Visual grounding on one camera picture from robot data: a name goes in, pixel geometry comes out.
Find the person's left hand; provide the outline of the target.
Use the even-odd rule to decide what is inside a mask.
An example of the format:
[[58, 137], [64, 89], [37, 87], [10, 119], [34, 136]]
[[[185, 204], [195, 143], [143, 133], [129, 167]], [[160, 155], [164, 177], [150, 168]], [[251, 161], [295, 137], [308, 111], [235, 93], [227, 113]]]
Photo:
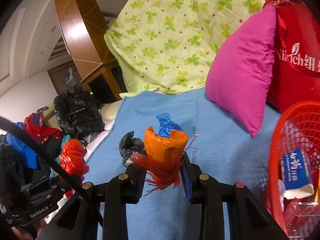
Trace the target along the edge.
[[[43, 229], [47, 226], [47, 223], [44, 219], [40, 220], [38, 222], [38, 225], [36, 226], [37, 228], [37, 236], [39, 236], [41, 234], [41, 232], [43, 231]], [[32, 234], [25, 230], [24, 228], [21, 227], [12, 227], [11, 228], [14, 235], [18, 238], [18, 239], [34, 239]]]

